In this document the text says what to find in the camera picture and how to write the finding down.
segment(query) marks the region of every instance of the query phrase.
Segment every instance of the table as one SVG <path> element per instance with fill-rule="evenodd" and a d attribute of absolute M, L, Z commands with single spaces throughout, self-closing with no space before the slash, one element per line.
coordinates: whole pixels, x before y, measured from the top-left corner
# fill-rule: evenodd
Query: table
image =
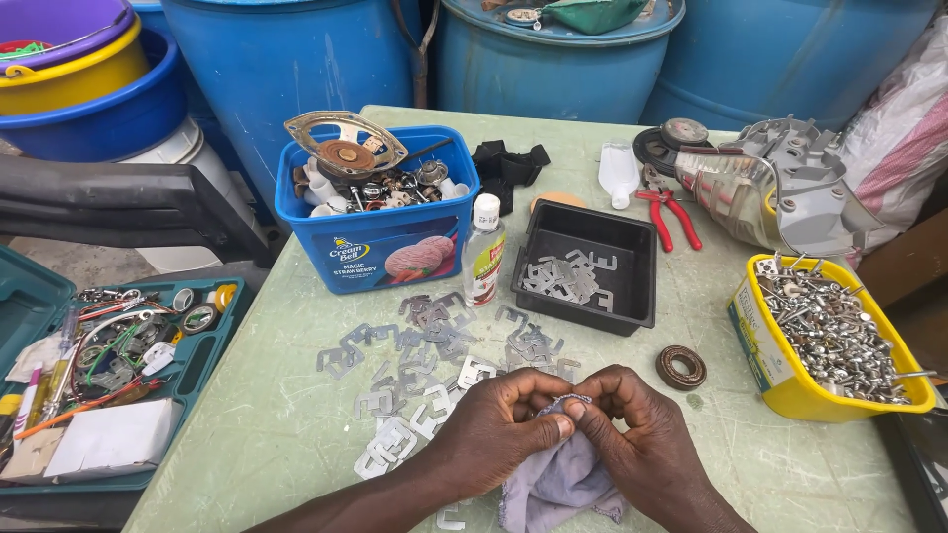
<path fill-rule="evenodd" d="M 386 127 L 444 124 L 468 147 L 503 138 L 512 152 L 542 143 L 553 161 L 537 183 L 517 188 L 501 268 L 502 291 L 469 326 L 483 340 L 471 353 L 503 359 L 511 322 L 494 322 L 498 305 L 513 304 L 507 288 L 514 258 L 525 244 L 528 205 L 537 194 L 569 191 L 591 209 L 648 220 L 648 202 L 631 200 L 614 211 L 596 180 L 599 152 L 610 138 L 634 138 L 642 126 L 520 119 L 369 106 L 363 116 Z M 712 132 L 715 144 L 734 132 Z M 737 242 L 687 203 L 704 250 L 692 250 L 670 212 L 665 221 L 675 243 L 659 251 L 657 320 L 631 337 L 617 337 L 531 313 L 545 333 L 565 339 L 561 356 L 582 364 L 579 378 L 612 363 L 638 370 L 679 402 L 711 481 L 737 511 L 764 532 L 915 532 L 892 467 L 871 422 L 842 425 L 783 418 L 760 399 L 757 386 L 727 319 L 725 303 L 759 248 Z M 158 469 L 125 531 L 236 532 L 303 502 L 359 481 L 353 464 L 374 436 L 373 420 L 356 420 L 353 402 L 366 392 L 390 344 L 372 348 L 364 363 L 341 381 L 315 369 L 317 351 L 362 322 L 397 320 L 399 303 L 421 292 L 441 296 L 461 290 L 461 278 L 336 296 L 326 290 L 292 237 L 191 413 L 185 429 Z M 668 344 L 697 350 L 707 381 L 693 394 L 672 390 L 654 370 Z M 441 379 L 458 368 L 439 362 Z M 403 411 L 408 416 L 414 407 Z M 501 531 L 499 492 L 461 507 L 465 531 Z M 438 531 L 431 517 L 416 531 Z M 630 509 L 621 525 L 582 513 L 557 531 L 664 531 Z"/>

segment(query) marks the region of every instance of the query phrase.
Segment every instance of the red pliers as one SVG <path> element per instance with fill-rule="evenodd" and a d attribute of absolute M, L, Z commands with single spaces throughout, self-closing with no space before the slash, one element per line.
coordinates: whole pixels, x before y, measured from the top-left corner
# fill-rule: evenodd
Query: red pliers
<path fill-rule="evenodd" d="M 668 234 L 668 228 L 665 227 L 665 222 L 662 220 L 662 212 L 659 211 L 662 204 L 667 205 L 671 212 L 675 213 L 675 216 L 678 217 L 678 220 L 682 222 L 682 228 L 684 228 L 684 235 L 688 238 L 688 244 L 694 249 L 702 249 L 702 240 L 698 238 L 698 233 L 695 232 L 695 227 L 691 224 L 691 217 L 688 216 L 687 211 L 675 200 L 673 192 L 665 186 L 665 180 L 658 175 L 658 172 L 655 171 L 655 167 L 648 163 L 642 168 L 642 186 L 645 187 L 645 189 L 637 190 L 635 197 L 651 202 L 651 206 L 648 208 L 648 215 L 651 217 L 652 224 L 654 224 L 658 230 L 658 237 L 662 241 L 662 249 L 664 249 L 665 252 L 670 252 L 675 249 L 675 246 L 671 242 L 671 235 Z"/>

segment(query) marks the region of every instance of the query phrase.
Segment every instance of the pink marker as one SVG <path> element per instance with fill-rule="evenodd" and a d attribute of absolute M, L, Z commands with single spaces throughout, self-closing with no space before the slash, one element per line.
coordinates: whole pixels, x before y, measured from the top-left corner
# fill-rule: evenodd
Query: pink marker
<path fill-rule="evenodd" d="M 29 411 L 33 407 L 33 399 L 36 397 L 36 389 L 40 384 L 40 376 L 43 374 L 43 363 L 37 363 L 36 368 L 33 369 L 33 375 L 29 378 L 29 386 L 25 392 L 23 392 L 23 400 L 20 403 L 20 413 L 16 415 L 16 420 L 13 422 L 13 434 L 22 433 L 27 428 L 27 418 L 29 418 Z M 13 441 L 13 449 L 16 450 L 20 446 L 21 440 Z"/>

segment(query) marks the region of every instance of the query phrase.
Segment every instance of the yellow container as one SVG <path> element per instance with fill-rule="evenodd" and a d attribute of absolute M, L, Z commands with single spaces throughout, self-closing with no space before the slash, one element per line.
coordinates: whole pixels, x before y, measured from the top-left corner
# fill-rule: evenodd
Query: yellow container
<path fill-rule="evenodd" d="M 50 68 L 11 65 L 0 76 L 0 116 L 53 111 L 107 95 L 148 74 L 138 42 L 141 20 L 87 56 Z"/>
<path fill-rule="evenodd" d="M 912 399 L 911 405 L 847 398 L 834 395 L 820 387 L 803 368 L 803 363 L 780 331 L 780 326 L 776 324 L 767 303 L 764 302 L 764 295 L 757 283 L 755 263 L 769 258 L 773 256 L 756 255 L 747 262 L 747 275 L 728 304 L 727 311 L 738 330 L 740 343 L 757 378 L 761 395 L 771 409 L 788 418 L 817 422 L 849 422 L 882 413 L 926 413 L 935 407 L 935 391 L 925 377 L 899 380 L 905 385 L 906 395 Z M 784 257 L 782 265 L 789 267 L 794 261 L 796 258 Z M 812 268 L 816 261 L 804 259 L 797 267 Z M 860 285 L 855 276 L 836 264 L 824 263 L 821 272 L 824 277 L 842 286 L 855 288 Z M 862 302 L 863 310 L 876 322 L 879 334 L 895 344 L 891 357 L 896 372 L 921 370 L 905 342 L 868 292 L 863 290 L 856 297 Z"/>

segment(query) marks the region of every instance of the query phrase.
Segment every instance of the hand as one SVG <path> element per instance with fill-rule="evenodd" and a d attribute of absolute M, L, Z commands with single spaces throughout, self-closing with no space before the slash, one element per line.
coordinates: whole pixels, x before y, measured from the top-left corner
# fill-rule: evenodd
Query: hand
<path fill-rule="evenodd" d="M 485 379 L 467 391 L 434 439 L 399 469 L 434 465 L 435 477 L 452 491 L 452 503 L 485 494 L 528 455 L 573 434 L 573 421 L 565 414 L 536 417 L 553 396 L 572 388 L 533 368 Z"/>
<path fill-rule="evenodd" d="M 711 485 L 684 424 L 682 409 L 630 368 L 612 365 L 587 377 L 564 410 L 635 508 L 672 533 L 753 531 Z M 613 418 L 630 429 L 620 433 Z"/>

